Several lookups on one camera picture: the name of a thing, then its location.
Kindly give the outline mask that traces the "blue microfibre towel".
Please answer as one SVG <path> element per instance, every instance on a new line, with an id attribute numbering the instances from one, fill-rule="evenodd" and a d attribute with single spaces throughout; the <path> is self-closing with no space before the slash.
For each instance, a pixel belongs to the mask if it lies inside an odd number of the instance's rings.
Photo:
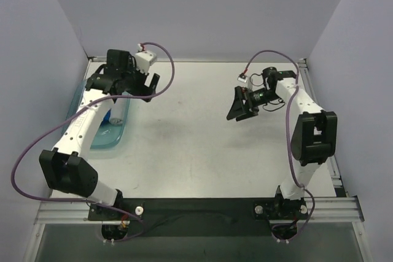
<path id="1" fill-rule="evenodd" d="M 111 117 L 111 110 L 109 110 L 109 111 L 106 113 L 106 115 L 104 116 L 104 118 L 103 118 L 103 124 L 109 123 L 110 117 Z"/>

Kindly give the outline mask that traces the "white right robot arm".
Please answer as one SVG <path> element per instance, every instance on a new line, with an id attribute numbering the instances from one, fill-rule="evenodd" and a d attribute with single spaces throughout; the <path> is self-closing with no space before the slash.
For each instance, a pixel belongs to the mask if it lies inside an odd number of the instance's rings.
<path id="1" fill-rule="evenodd" d="M 314 173 L 334 155 L 338 119 L 326 111 L 299 85 L 298 73 L 268 67 L 260 74 L 262 84 L 253 90 L 252 79 L 240 73 L 227 120 L 256 117 L 260 107 L 276 101 L 286 107 L 285 129 L 289 176 L 278 186 L 271 211 L 281 219 L 291 214 L 306 215 L 306 189 Z"/>

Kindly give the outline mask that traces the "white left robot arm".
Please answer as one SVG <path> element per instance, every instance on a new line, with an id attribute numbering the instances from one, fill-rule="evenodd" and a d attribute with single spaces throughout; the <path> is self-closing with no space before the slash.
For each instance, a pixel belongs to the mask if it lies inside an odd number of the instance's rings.
<path id="1" fill-rule="evenodd" d="M 39 164 L 52 190 L 84 197 L 101 203 L 102 213 L 110 220 L 119 219 L 124 205 L 122 194 L 99 180 L 97 171 L 88 164 L 91 144 L 104 116 L 113 108 L 118 95 L 129 93 L 149 102 L 160 76 L 154 74 L 146 85 L 155 53 L 142 49 L 135 55 L 124 50 L 109 49 L 102 64 L 85 82 L 78 110 L 61 139 L 51 150 L 43 150 Z"/>

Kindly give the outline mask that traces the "translucent blue plastic tray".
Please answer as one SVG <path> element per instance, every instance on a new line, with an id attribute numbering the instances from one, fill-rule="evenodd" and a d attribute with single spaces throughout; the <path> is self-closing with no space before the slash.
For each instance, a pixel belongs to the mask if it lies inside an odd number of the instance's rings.
<path id="1" fill-rule="evenodd" d="M 77 112 L 82 100 L 82 93 L 85 89 L 85 84 L 86 80 L 83 80 L 76 88 L 73 99 L 69 105 L 66 119 L 73 116 Z M 101 122 L 90 146 L 92 150 L 113 148 L 120 142 L 125 129 L 126 120 L 128 117 L 128 110 L 126 111 L 125 122 L 123 125 L 115 126 L 110 123 L 103 124 L 103 121 Z"/>

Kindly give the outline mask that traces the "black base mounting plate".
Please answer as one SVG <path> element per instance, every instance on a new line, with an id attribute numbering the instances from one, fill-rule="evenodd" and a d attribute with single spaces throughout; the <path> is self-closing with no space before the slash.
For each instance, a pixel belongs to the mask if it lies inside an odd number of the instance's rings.
<path id="1" fill-rule="evenodd" d="M 102 222 L 104 237 L 260 237 L 290 239 L 309 216 L 304 199 L 125 198 L 119 211 L 91 205 L 88 220 Z"/>

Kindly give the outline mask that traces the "front aluminium frame rail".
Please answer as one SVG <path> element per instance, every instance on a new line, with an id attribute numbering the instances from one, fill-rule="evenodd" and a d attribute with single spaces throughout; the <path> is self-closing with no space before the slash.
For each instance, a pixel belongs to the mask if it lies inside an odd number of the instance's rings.
<path id="1" fill-rule="evenodd" d="M 133 198 L 126 199 L 124 211 L 147 222 L 177 217 L 223 217 L 229 221 L 292 220 L 311 222 L 362 222 L 364 215 L 357 198 L 305 198 L 295 204 L 278 204 L 270 198 Z M 84 202 L 43 202 L 37 224 L 118 224 L 123 214 Z"/>

